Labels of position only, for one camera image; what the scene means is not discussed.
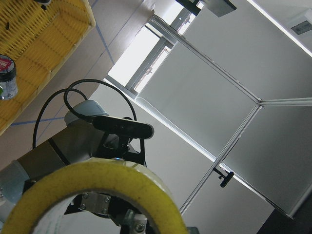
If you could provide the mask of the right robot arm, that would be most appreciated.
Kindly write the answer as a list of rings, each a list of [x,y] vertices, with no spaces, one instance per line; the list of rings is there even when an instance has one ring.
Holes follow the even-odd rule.
[[[65,115],[65,123],[65,129],[1,170],[0,188],[6,200],[16,204],[22,196],[25,181],[41,178],[96,155],[104,132],[71,112]]]

